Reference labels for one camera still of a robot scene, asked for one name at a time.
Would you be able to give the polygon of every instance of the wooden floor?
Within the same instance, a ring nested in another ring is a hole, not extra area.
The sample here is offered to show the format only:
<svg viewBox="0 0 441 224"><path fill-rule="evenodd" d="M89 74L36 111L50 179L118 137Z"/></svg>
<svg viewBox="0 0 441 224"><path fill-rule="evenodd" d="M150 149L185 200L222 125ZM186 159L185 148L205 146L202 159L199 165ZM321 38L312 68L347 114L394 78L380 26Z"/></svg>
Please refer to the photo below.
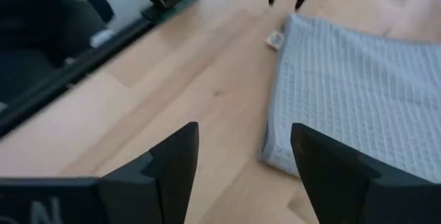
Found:
<svg viewBox="0 0 441 224"><path fill-rule="evenodd" d="M0 174L104 175L188 121L200 157L186 223L317 223L299 180L258 161L276 53L295 0L200 0L0 143ZM440 0L306 0L300 13L441 40Z"/></svg>

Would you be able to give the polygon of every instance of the gray towel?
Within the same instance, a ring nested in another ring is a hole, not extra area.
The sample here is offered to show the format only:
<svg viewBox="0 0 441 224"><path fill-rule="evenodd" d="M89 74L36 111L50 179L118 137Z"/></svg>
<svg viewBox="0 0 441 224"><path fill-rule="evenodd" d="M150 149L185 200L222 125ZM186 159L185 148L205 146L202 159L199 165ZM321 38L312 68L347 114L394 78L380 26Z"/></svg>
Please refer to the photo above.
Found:
<svg viewBox="0 0 441 224"><path fill-rule="evenodd" d="M294 122L441 183L441 46L289 16L262 159L298 175Z"/></svg>

